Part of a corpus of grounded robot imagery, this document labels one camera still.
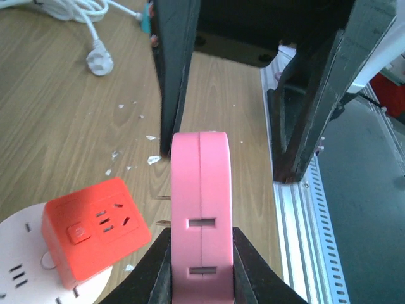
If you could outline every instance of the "round white power strip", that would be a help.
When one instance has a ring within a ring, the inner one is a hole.
[[[112,267],[65,289],[42,237],[44,207],[30,206],[0,223],[0,304],[93,304]]]

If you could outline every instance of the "white power cable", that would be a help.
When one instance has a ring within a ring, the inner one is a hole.
[[[85,23],[93,38],[93,50],[86,58],[87,65],[94,75],[103,76],[109,74],[114,63],[103,42],[99,39],[93,22],[103,19],[108,12],[109,5],[122,10],[142,21],[142,14],[132,11],[113,0],[0,0],[0,9],[23,4],[34,5],[55,19]]]

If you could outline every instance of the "wooden table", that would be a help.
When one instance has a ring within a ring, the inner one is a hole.
[[[122,4],[142,9],[142,1]],[[159,136],[160,116],[149,38],[113,8],[96,28],[115,61],[105,77],[86,68],[91,38],[85,25],[18,9],[0,11],[0,221],[119,176],[156,238],[162,228],[155,221],[170,220],[170,202],[154,199],[170,195],[170,164],[147,163],[159,154],[158,139],[146,136]],[[194,55],[182,131],[199,130],[227,132],[234,226],[281,275],[258,69]],[[147,248],[115,265],[102,296]]]

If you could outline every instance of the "red socket adapter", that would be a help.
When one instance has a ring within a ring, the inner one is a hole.
[[[142,215],[119,178],[47,202],[41,229],[67,289],[151,240]]]

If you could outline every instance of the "red switch button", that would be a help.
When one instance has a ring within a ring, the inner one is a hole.
[[[91,237],[89,227],[81,222],[70,226],[67,230],[67,233],[69,240],[70,242],[72,242],[73,245],[76,245]]]

